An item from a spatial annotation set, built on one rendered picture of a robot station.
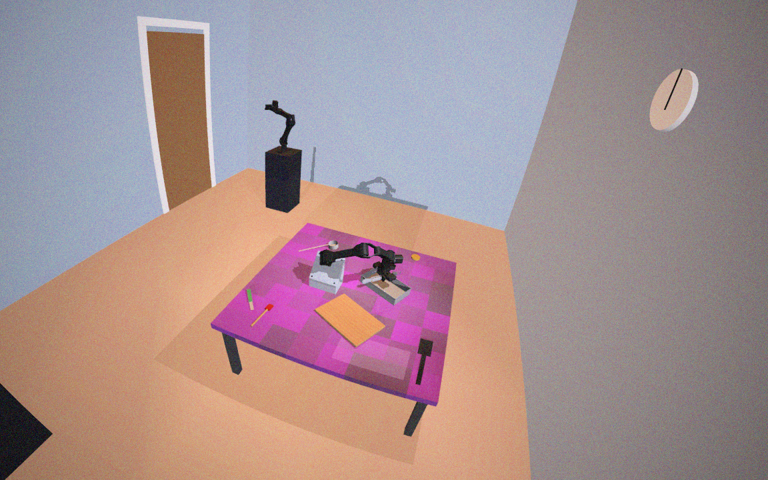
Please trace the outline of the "light wooden board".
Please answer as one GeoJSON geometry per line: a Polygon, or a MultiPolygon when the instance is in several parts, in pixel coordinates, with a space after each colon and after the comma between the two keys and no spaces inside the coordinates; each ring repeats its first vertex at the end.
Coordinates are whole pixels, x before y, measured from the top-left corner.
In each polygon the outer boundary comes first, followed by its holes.
{"type": "Polygon", "coordinates": [[[319,306],[315,312],[355,347],[386,327],[345,293],[319,306]]]}

